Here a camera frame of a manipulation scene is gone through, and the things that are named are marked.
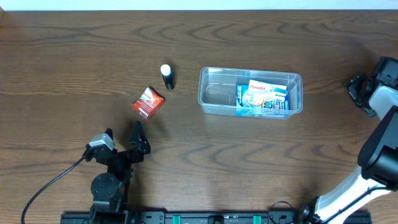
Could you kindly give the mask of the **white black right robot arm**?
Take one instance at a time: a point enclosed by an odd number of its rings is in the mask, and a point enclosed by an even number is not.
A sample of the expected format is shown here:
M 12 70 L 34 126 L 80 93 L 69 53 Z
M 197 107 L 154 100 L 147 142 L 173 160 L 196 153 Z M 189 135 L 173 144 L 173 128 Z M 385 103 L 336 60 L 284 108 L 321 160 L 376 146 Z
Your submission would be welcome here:
M 358 154 L 358 166 L 331 192 L 315 198 L 295 223 L 371 223 L 360 208 L 397 191 L 397 59 L 380 57 L 370 75 L 345 83 L 355 105 L 379 124 Z

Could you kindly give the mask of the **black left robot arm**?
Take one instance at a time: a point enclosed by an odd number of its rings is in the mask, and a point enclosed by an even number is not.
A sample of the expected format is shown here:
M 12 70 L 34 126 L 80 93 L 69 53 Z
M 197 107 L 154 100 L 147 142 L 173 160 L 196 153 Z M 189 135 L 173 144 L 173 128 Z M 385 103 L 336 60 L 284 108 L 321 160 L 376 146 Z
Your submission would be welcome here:
M 132 165 L 142 162 L 151 150 L 140 121 L 134 125 L 129 144 L 131 149 L 119 152 L 115 148 L 113 131 L 108 128 L 86 145 L 84 160 L 89 162 L 94 159 L 107 167 L 107 171 L 97 175 L 91 183 L 93 204 L 90 208 L 90 223 L 140 222 L 139 213 L 128 205 Z

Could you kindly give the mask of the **blue Cool Fever box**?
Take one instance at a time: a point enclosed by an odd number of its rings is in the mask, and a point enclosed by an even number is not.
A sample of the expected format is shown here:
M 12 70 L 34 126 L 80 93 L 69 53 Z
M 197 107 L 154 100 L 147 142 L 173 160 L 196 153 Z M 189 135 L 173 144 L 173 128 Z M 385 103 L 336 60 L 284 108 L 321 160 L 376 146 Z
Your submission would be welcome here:
M 289 110 L 289 99 L 279 110 L 262 109 L 249 105 L 245 100 L 245 93 L 248 85 L 236 85 L 236 115 L 237 116 L 264 116 L 266 114 L 279 114 Z

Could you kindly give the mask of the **white Panadol box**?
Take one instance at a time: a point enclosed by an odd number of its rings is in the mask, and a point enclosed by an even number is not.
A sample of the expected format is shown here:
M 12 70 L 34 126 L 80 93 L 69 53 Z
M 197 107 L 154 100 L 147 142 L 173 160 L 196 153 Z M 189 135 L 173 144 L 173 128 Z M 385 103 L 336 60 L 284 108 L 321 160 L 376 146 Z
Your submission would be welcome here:
M 245 93 L 245 100 L 254 107 L 279 110 L 289 99 L 288 94 L 286 86 L 250 80 L 248 90 Z

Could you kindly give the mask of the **clear plastic container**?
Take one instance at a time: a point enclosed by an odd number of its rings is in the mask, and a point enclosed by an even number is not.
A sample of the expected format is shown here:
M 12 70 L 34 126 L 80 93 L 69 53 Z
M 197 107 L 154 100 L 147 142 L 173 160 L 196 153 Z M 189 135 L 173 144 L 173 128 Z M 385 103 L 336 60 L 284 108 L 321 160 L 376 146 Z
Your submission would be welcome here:
M 201 70 L 198 102 L 210 114 L 236 115 L 236 85 L 248 85 L 250 80 L 283 85 L 289 92 L 289 110 L 260 117 L 287 119 L 303 110 L 303 81 L 298 73 L 205 67 Z

